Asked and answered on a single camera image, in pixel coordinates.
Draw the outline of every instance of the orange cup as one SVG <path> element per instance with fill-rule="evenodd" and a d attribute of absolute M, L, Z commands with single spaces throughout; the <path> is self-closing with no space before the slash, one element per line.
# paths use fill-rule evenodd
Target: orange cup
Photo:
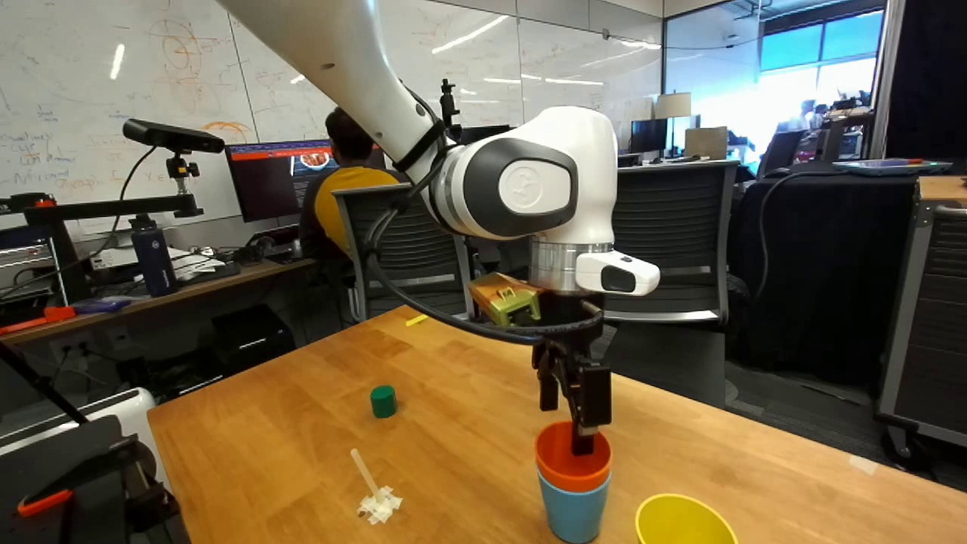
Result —
<path fill-rule="evenodd" d="M 544 427 L 537 437 L 537 471 L 548 484 L 569 490 L 569 494 L 585 494 L 597 490 L 607 481 L 611 471 L 611 447 L 604 437 L 596 437 L 596 452 L 588 457 L 572 455 L 572 425 L 553 425 Z"/>

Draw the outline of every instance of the computer monitor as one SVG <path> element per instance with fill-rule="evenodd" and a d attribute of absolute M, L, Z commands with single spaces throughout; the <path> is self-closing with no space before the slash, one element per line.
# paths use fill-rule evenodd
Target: computer monitor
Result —
<path fill-rule="evenodd" d="M 304 189 L 333 169 L 328 140 L 226 146 L 244 221 L 298 217 Z"/>
<path fill-rule="evenodd" d="M 665 151 L 665 143 L 668 143 L 665 118 L 631 122 L 627 151 Z"/>

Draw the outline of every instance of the blue cup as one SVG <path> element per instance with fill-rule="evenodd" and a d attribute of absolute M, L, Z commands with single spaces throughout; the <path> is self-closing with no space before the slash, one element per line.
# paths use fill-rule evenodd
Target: blue cup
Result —
<path fill-rule="evenodd" d="M 551 533 L 566 544 L 596 541 L 600 528 L 611 477 L 604 477 L 596 490 L 585 494 L 553 488 L 544 476 L 537 477 Z"/>

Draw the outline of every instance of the yellow cup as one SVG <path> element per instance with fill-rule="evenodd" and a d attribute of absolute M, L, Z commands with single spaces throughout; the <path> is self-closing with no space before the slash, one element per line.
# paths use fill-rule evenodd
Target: yellow cup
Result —
<path fill-rule="evenodd" d="M 636 506 L 636 544 L 738 544 L 728 520 L 710 506 L 663 494 Z"/>

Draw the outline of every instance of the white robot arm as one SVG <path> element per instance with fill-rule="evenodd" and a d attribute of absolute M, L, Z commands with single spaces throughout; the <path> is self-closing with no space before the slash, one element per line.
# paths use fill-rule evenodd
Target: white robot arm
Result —
<path fill-rule="evenodd" d="M 511 132 L 441 151 L 443 127 L 387 63 L 377 0 L 220 4 L 415 181 L 441 167 L 422 194 L 441 223 L 492 243 L 531 237 L 531 285 L 560 298 L 656 290 L 656 265 L 611 250 L 616 140 L 604 114 L 548 110 Z"/>

